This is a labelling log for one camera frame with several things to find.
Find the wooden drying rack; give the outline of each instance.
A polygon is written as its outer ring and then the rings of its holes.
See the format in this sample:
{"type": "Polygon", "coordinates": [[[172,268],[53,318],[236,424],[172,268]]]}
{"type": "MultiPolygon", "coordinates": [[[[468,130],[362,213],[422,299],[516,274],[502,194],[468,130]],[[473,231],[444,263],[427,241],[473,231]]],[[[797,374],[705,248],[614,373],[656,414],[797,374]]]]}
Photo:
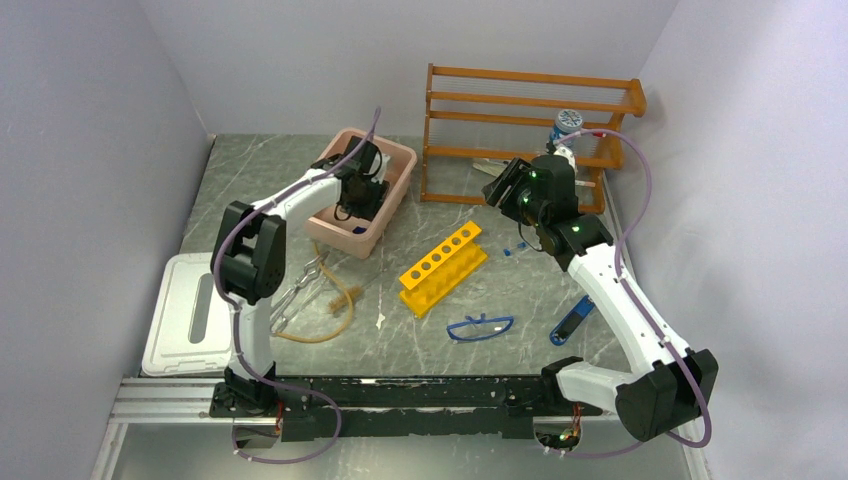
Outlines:
{"type": "MultiPolygon", "coordinates": [[[[586,122],[584,128],[608,128],[620,131],[621,122],[625,115],[641,117],[645,113],[646,101],[642,91],[642,84],[638,79],[613,80],[606,78],[572,77],[567,75],[549,75],[544,73],[521,73],[499,70],[481,70],[474,68],[437,67],[432,63],[427,69],[427,113],[424,120],[424,147],[421,176],[421,201],[422,202],[445,202],[463,203],[471,205],[482,205],[483,197],[471,197],[465,195],[441,195],[427,192],[427,160],[433,156],[454,158],[494,158],[501,160],[512,160],[521,157],[530,161],[537,156],[533,152],[515,152],[506,150],[451,147],[444,145],[430,145],[430,121],[431,120],[457,120],[465,122],[500,123],[507,125],[523,125],[551,127],[553,118],[517,117],[509,115],[490,115],[484,113],[468,113],[453,111],[449,109],[433,110],[433,100],[446,100],[453,102],[472,102],[498,105],[518,105],[525,107],[541,108],[572,108],[578,111],[608,112],[610,119],[607,123],[586,122]],[[433,77],[465,77],[488,80],[502,80],[510,82],[529,82],[556,85],[575,85],[581,87],[600,87],[622,90],[622,99],[617,104],[595,103],[580,101],[579,99],[540,99],[518,96],[484,95],[473,92],[440,92],[433,91],[433,77]]],[[[580,205],[583,213],[602,213],[605,208],[603,171],[604,168],[619,169],[624,163],[624,153],[621,142],[612,136],[599,139],[593,157],[577,157],[577,165],[589,168],[591,181],[595,186],[592,188],[593,203],[580,205]]]]}

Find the blue and white container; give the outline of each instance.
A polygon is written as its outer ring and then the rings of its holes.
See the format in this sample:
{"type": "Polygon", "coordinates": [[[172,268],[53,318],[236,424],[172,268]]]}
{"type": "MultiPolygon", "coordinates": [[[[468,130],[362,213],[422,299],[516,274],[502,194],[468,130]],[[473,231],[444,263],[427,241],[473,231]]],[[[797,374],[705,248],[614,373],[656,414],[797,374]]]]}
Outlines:
{"type": "MultiPolygon", "coordinates": [[[[556,142],[560,138],[568,135],[569,133],[574,133],[581,128],[583,128],[583,115],[580,115],[580,112],[577,110],[571,110],[570,108],[560,110],[554,120],[554,127],[551,129],[548,141],[550,141],[552,146],[556,145],[556,142]]],[[[574,145],[574,140],[575,139],[572,138],[565,142],[565,146],[571,149],[574,145]]]]}

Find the pink plastic bin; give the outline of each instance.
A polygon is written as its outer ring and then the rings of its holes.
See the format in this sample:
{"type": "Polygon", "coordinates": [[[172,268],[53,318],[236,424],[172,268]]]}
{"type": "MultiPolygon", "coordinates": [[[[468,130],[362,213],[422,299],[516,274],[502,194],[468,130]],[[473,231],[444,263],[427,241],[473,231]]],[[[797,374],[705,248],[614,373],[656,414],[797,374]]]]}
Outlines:
{"type": "MultiPolygon", "coordinates": [[[[330,145],[324,149],[324,153],[319,158],[327,158],[336,153],[344,153],[350,138],[353,136],[364,137],[364,131],[355,128],[346,128],[336,135],[336,138],[330,142],[330,145]]],[[[371,250],[386,229],[389,219],[395,214],[401,199],[406,195],[409,189],[409,180],[412,176],[412,169],[418,162],[418,156],[411,148],[398,145],[390,142],[385,138],[374,137],[373,143],[380,148],[383,154],[391,155],[388,170],[386,171],[385,179],[389,181],[389,193],[386,194],[386,200],[380,211],[374,217],[373,221],[363,220],[361,218],[350,218],[340,222],[333,218],[333,210],[335,207],[328,207],[313,215],[306,221],[303,228],[306,233],[321,243],[326,243],[331,247],[349,253],[354,257],[368,258],[371,255],[371,250]],[[356,227],[365,228],[364,233],[353,233],[356,227]]]]}

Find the gray marble tabletop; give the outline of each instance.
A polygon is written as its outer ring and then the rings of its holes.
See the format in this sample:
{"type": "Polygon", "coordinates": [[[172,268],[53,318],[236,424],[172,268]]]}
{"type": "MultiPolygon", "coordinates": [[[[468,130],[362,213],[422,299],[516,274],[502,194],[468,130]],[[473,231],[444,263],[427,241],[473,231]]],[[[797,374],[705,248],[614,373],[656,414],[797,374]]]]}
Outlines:
{"type": "MultiPolygon", "coordinates": [[[[421,139],[386,137],[418,152],[421,139]]],[[[209,252],[224,207],[234,200],[265,198],[299,178],[331,141],[329,135],[219,135],[186,227],[181,253],[209,252]]],[[[436,190],[473,195],[492,177],[473,170],[469,162],[442,162],[431,169],[436,190]]],[[[563,357],[578,355],[589,362],[618,370],[627,361],[612,331],[597,310],[560,347],[548,339],[551,329],[585,292],[554,260],[530,249],[505,256],[504,248],[520,240],[515,222],[485,206],[420,203],[420,166],[409,192],[388,224],[371,256],[359,260],[330,250],[327,266],[348,286],[362,285],[350,327],[320,344],[272,339],[278,374],[429,375],[528,374],[563,357]],[[416,319],[400,300],[398,277],[419,259],[472,220],[483,230],[477,243],[488,260],[437,304],[416,319]],[[473,343],[454,343],[445,331],[465,315],[512,315],[515,324],[503,335],[473,343]]],[[[532,231],[525,236],[537,239],[532,231]]],[[[302,229],[290,227],[286,278],[277,297],[313,259],[312,241],[302,229]]],[[[331,315],[327,305],[339,295],[321,277],[293,303],[307,298],[285,332],[316,337],[333,331],[344,313],[331,315]]]]}

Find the marble surface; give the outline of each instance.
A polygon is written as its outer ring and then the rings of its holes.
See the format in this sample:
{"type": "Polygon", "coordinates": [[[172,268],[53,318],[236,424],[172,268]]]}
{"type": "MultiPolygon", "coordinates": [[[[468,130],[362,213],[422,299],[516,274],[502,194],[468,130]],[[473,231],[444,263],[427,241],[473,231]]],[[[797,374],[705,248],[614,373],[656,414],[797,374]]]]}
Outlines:
{"type": "MultiPolygon", "coordinates": [[[[386,137],[419,152],[421,139],[386,137]]],[[[211,251],[224,207],[234,200],[264,198],[299,178],[317,159],[328,135],[220,135],[215,141],[181,248],[182,253],[211,251]]],[[[431,186],[442,192],[474,195],[492,177],[468,162],[442,162],[432,169],[431,186]]],[[[620,345],[597,310],[561,347],[548,340],[551,329],[585,292],[544,253],[525,249],[506,257],[503,249],[519,241],[516,223],[485,206],[419,203],[420,167],[409,192],[389,222],[371,256],[359,260],[329,249],[327,266],[348,286],[363,285],[351,326],[321,344],[299,344],[273,338],[278,374],[527,374],[550,362],[578,355],[589,362],[627,369],[620,345]],[[489,259],[424,318],[414,318],[398,298],[398,277],[465,222],[483,230],[477,243],[489,259]],[[513,315],[512,330],[491,340],[451,341],[445,327],[465,315],[513,315]]],[[[537,239],[530,230],[525,236],[537,239]]],[[[286,278],[278,296],[314,258],[311,239],[292,232],[287,244],[286,278]]],[[[293,318],[287,333],[320,336],[343,321],[327,304],[338,296],[322,276],[294,301],[311,302],[293,318]]]]}

